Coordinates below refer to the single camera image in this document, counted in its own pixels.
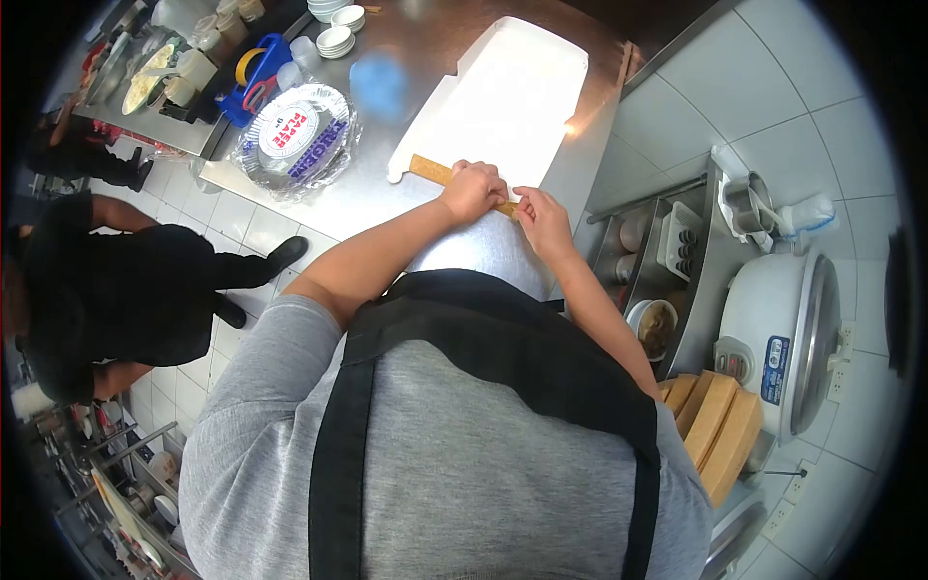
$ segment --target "person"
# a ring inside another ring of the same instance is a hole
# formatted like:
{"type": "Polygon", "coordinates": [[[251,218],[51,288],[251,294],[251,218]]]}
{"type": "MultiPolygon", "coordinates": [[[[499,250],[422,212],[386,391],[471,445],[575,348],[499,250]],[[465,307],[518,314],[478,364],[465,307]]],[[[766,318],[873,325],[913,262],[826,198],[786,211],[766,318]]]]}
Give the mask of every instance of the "person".
{"type": "Polygon", "coordinates": [[[46,396],[87,405],[153,367],[206,355],[213,314],[246,322],[217,290],[262,286],[309,242],[294,236],[266,258],[216,253],[189,228],[84,192],[50,202],[34,226],[14,226],[4,249],[4,338],[19,338],[46,396]],[[131,235],[89,233],[101,226],[131,235]]]}
{"type": "Polygon", "coordinates": [[[459,161],[436,200],[326,251],[187,440],[180,519],[204,578],[699,577],[712,508],[644,351],[567,212],[514,191],[573,322],[467,270],[391,286],[506,199],[493,165],[459,161]]]}
{"type": "Polygon", "coordinates": [[[139,166],[142,148],[135,148],[129,161],[110,153],[107,136],[96,131],[92,119],[71,115],[78,98],[78,93],[72,93],[65,101],[58,122],[50,122],[52,115],[39,119],[26,154],[27,167],[68,181],[89,176],[141,191],[154,161],[139,166]]]}

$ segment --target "rice cooker control panel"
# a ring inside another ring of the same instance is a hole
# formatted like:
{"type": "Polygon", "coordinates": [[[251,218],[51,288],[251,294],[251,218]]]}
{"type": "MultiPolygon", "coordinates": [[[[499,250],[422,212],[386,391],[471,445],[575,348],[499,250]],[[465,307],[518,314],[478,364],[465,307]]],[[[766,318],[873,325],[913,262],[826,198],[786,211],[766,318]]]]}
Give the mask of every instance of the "rice cooker control panel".
{"type": "Polygon", "coordinates": [[[754,354],[747,344],[730,336],[715,342],[714,371],[734,378],[743,387],[754,374],[754,354]]]}

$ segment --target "paper plate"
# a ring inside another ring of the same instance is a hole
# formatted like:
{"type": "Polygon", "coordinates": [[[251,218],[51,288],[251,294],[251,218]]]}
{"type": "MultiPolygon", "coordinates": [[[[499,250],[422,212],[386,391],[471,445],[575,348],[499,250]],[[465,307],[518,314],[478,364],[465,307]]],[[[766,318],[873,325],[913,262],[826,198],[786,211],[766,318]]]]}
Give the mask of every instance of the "paper plate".
{"type": "Polygon", "coordinates": [[[350,130],[342,93],[302,84],[268,103],[238,142],[238,158],[252,182],[271,191],[311,183],[337,159],[350,130]]]}

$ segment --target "gray t-shirt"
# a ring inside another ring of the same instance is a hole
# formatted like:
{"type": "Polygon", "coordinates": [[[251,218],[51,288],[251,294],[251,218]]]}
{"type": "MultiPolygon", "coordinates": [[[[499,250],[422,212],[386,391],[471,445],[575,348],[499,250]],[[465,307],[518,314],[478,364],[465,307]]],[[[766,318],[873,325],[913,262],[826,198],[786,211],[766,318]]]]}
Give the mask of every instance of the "gray t-shirt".
{"type": "MultiPolygon", "coordinates": [[[[204,578],[306,578],[310,468],[342,360],[318,303],[282,296],[187,440],[180,514],[204,578]]],[[[618,578],[634,504],[622,439],[531,411],[423,341],[377,365],[365,460],[367,578],[618,578]]],[[[712,510],[658,404],[661,494],[649,579],[697,578],[712,510]]]]}

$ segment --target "scissors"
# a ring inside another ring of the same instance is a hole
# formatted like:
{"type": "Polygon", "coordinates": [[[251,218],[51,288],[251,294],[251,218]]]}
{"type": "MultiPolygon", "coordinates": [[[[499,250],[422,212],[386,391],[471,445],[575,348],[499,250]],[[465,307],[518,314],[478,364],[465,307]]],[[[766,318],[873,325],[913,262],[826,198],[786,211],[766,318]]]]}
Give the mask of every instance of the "scissors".
{"type": "Polygon", "coordinates": [[[267,99],[275,88],[277,88],[277,75],[273,75],[264,81],[258,81],[251,87],[251,90],[245,95],[245,98],[242,99],[241,107],[252,113],[257,113],[258,110],[264,106],[264,103],[267,102],[267,99]]]}

